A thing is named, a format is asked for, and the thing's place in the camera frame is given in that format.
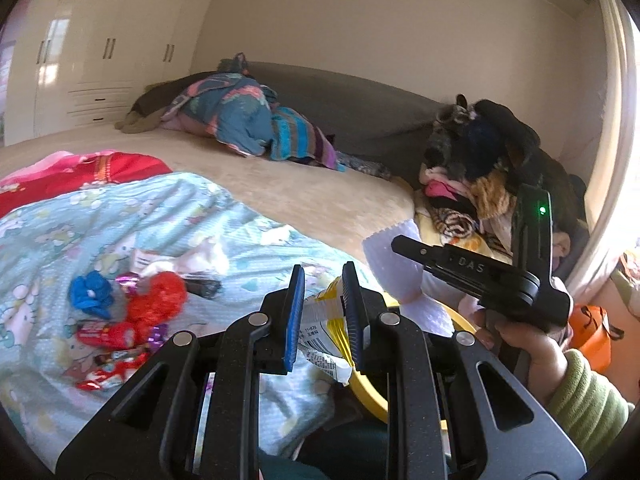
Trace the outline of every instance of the red fluffy object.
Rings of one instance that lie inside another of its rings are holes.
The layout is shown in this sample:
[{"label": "red fluffy object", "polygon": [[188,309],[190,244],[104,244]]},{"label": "red fluffy object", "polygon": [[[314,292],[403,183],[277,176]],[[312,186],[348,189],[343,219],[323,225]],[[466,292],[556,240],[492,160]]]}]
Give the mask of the red fluffy object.
[{"label": "red fluffy object", "polygon": [[149,293],[134,296],[127,321],[136,327],[136,344],[146,342],[149,329],[177,316],[187,301],[184,281],[175,272],[160,272],[149,280]]}]

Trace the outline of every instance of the white curtain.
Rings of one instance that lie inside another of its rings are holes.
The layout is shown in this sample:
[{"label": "white curtain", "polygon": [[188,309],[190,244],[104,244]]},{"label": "white curtain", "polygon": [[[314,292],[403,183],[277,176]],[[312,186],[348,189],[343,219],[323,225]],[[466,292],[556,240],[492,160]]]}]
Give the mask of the white curtain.
[{"label": "white curtain", "polygon": [[577,303],[591,300],[620,254],[640,237],[640,135],[635,135],[638,30],[620,0],[600,0],[600,7],[607,45],[607,96],[584,199],[591,238],[566,282]]}]

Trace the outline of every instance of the striped towel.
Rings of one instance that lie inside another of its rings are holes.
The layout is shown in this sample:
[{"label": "striped towel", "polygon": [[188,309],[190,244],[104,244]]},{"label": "striped towel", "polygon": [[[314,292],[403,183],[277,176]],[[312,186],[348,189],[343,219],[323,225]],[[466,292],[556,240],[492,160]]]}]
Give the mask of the striped towel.
[{"label": "striped towel", "polygon": [[345,171],[337,160],[334,147],[305,116],[291,108],[279,106],[273,111],[271,124],[275,139],[271,143],[271,160],[311,157],[330,170]]}]

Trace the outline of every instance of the white wardrobe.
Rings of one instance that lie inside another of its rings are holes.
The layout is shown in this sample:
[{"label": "white wardrobe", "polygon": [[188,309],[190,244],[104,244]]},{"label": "white wardrobe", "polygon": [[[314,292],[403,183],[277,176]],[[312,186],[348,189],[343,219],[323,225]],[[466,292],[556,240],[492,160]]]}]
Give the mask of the white wardrobe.
[{"label": "white wardrobe", "polygon": [[120,120],[146,85],[190,72],[210,0],[31,0],[5,144]]}]

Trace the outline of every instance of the orange bag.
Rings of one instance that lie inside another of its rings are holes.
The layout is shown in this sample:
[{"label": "orange bag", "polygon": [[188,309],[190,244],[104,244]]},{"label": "orange bag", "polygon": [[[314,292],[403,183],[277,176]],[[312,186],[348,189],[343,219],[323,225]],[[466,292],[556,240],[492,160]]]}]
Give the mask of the orange bag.
[{"label": "orange bag", "polygon": [[611,341],[622,339],[624,331],[610,325],[607,311],[594,305],[576,305],[569,325],[574,330],[571,348],[587,358],[591,370],[603,373],[611,363]]}]

